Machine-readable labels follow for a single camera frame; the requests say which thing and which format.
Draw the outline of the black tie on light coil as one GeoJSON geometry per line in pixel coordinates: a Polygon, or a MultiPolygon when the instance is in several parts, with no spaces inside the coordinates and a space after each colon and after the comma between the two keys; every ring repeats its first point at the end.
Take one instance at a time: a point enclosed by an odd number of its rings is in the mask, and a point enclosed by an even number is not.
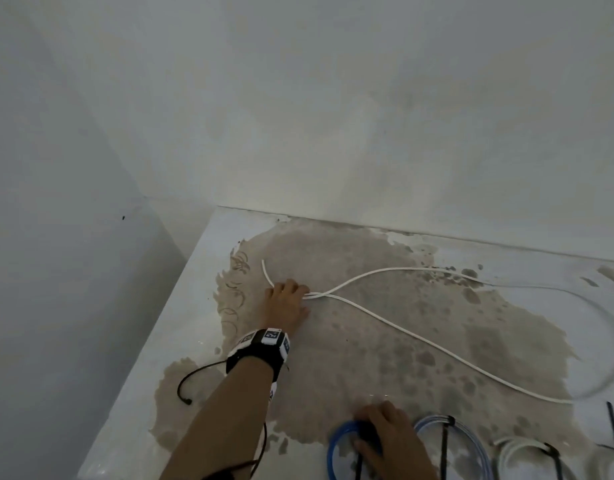
{"type": "Polygon", "coordinates": [[[449,430],[455,426],[455,418],[448,415],[442,423],[441,449],[440,449],[440,480],[447,479],[447,449],[449,430]]]}

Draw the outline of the person's left hand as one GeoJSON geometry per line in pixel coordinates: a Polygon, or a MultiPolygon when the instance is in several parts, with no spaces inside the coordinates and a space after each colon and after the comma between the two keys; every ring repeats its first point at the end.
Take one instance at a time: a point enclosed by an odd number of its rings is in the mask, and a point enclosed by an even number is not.
{"type": "Polygon", "coordinates": [[[299,308],[305,306],[304,297],[309,291],[309,287],[291,278],[266,289],[260,327],[281,329],[289,338],[293,337],[303,324],[297,324],[295,319],[299,308]]]}

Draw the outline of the black tie on white coil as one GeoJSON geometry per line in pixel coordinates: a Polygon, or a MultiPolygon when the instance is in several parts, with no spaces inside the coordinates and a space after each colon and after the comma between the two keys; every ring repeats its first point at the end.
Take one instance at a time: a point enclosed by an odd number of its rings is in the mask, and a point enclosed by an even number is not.
{"type": "Polygon", "coordinates": [[[543,443],[544,444],[544,453],[546,455],[548,455],[554,462],[554,468],[556,470],[556,479],[557,480],[564,480],[564,464],[561,460],[561,455],[559,453],[559,451],[557,450],[557,448],[555,448],[554,446],[552,446],[551,444],[548,443],[543,443]]]}

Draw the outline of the black tie on blue coil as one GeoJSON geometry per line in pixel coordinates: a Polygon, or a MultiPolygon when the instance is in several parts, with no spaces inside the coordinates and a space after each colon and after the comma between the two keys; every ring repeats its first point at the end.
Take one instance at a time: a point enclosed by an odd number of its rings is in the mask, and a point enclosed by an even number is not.
{"type": "MultiPolygon", "coordinates": [[[[378,455],[378,457],[382,457],[382,444],[380,443],[380,438],[375,429],[375,426],[368,421],[357,421],[357,431],[355,434],[356,440],[361,440],[367,443],[373,451],[378,455]]],[[[380,477],[377,475],[376,470],[372,467],[368,460],[360,453],[360,451],[356,450],[356,460],[355,467],[353,469],[354,472],[354,480],[380,480],[380,477]]]]}

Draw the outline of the person's right hand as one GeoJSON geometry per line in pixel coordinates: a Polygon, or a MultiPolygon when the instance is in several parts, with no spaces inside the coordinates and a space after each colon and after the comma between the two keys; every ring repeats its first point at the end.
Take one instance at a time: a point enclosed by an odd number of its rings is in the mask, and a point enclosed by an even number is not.
{"type": "Polygon", "coordinates": [[[368,460],[380,480],[439,480],[423,442],[405,411],[389,401],[367,404],[354,415],[378,433],[383,460],[368,460]]]}

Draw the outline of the person's left forearm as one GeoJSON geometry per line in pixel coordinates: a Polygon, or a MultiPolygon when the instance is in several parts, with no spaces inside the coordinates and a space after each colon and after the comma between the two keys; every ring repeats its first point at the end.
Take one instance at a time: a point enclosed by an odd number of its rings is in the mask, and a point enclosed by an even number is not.
{"type": "Polygon", "coordinates": [[[242,358],[196,415],[160,480],[203,480],[253,461],[273,377],[273,369],[259,358],[242,358]]]}

